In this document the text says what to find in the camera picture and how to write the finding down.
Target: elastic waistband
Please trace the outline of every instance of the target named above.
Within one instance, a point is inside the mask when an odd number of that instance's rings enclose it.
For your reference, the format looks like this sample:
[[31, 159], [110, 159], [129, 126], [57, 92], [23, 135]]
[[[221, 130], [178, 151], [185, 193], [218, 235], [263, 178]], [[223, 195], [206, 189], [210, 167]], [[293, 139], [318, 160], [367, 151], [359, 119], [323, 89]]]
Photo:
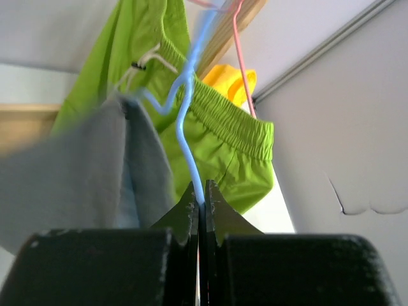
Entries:
[[[168, 3], [167, 10], [171, 10], [170, 15], [180, 23], [178, 30], [186, 31], [188, 35], [186, 16], [184, 10], [180, 9], [184, 7], [183, 0], [168, 0], [168, 2], [172, 5]], [[159, 53], [181, 71], [186, 58], [166, 37], [163, 27], [161, 33]], [[171, 82], [177, 77], [171, 71], [168, 71], [168, 74]], [[183, 97], [184, 88], [181, 87], [176, 95], [177, 107], [181, 105]], [[273, 123], [252, 118], [198, 78], [194, 82], [194, 96], [190, 111], [225, 143], [254, 159], [272, 160]]]

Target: gray wall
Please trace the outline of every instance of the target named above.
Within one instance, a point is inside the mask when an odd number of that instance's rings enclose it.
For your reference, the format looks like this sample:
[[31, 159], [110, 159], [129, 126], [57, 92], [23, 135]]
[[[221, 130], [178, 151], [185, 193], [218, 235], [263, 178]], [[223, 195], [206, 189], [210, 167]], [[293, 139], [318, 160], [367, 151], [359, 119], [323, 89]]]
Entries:
[[296, 230], [368, 238], [408, 305], [408, 1], [277, 89], [258, 113], [275, 122], [274, 166]]

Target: blue hanger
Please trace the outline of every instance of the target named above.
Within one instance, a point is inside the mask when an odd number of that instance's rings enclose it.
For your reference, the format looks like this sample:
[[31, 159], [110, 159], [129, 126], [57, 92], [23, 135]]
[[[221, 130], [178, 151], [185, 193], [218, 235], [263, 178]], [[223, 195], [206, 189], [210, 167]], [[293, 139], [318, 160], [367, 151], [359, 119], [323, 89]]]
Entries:
[[173, 82], [173, 85], [171, 85], [166, 103], [161, 106], [154, 95], [151, 94], [150, 91], [145, 87], [141, 88], [136, 93], [136, 97], [134, 97], [137, 100], [139, 100], [139, 98], [146, 98], [158, 113], [160, 113], [161, 115], [168, 115], [171, 107], [173, 106], [178, 89], [180, 88], [180, 86], [184, 84], [186, 85], [186, 93], [184, 94], [184, 99], [176, 119], [176, 136], [180, 144], [180, 148], [187, 161], [187, 165], [191, 174], [191, 180], [194, 186], [194, 193], [196, 194], [196, 201], [199, 205], [203, 205], [205, 202], [204, 190], [201, 183], [200, 174], [198, 173], [197, 165], [194, 161], [194, 157], [191, 154], [191, 150], [184, 136], [183, 123], [194, 94], [194, 73], [200, 61], [201, 54], [204, 51], [205, 46], [208, 44], [208, 41], [212, 37], [212, 30], [214, 29], [214, 19], [217, 14], [217, 10], [207, 10], [204, 12], [202, 27], [201, 31], [198, 34], [198, 39], [195, 41], [193, 47], [190, 50], [183, 71]]

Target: ceiling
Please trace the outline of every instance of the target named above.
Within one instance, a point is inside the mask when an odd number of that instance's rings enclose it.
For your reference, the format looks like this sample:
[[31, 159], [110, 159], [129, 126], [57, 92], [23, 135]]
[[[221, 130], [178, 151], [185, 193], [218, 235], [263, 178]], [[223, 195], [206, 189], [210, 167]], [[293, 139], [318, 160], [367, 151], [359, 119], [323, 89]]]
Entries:
[[[0, 0], [0, 62], [80, 71], [116, 2]], [[285, 72], [373, 2], [267, 2], [241, 35], [246, 66], [258, 72], [257, 89]], [[200, 7], [186, 3], [186, 10], [192, 30]], [[238, 65], [233, 47], [221, 62]]]

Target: clothing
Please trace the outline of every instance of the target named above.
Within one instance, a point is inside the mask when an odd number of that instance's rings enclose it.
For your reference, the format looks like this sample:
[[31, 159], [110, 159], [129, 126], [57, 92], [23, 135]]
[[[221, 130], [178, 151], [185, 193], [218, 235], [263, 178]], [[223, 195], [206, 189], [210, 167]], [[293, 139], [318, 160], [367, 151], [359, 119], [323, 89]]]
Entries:
[[[58, 114], [54, 132], [97, 107], [131, 63], [159, 43], [158, 53], [182, 71], [189, 46], [183, 0], [119, 1]], [[177, 74], [153, 59], [134, 77], [131, 90], [145, 86], [164, 104], [176, 78]], [[175, 136], [182, 88], [166, 117], [144, 104], [173, 171], [176, 202], [191, 180]], [[184, 131], [201, 180], [203, 185], [207, 179], [215, 180], [226, 201], [243, 213], [272, 188], [273, 124], [253, 119], [198, 79], [194, 88]]]
[[[256, 72], [247, 70], [245, 73], [252, 94], [256, 86]], [[205, 76], [203, 83], [214, 88], [237, 107], [241, 107], [247, 101], [241, 71], [230, 65], [215, 65]]]
[[116, 97], [67, 133], [0, 159], [0, 246], [15, 254], [35, 232], [114, 227], [124, 160], [140, 226], [169, 211], [163, 147], [143, 108], [129, 108], [126, 120], [123, 103]]

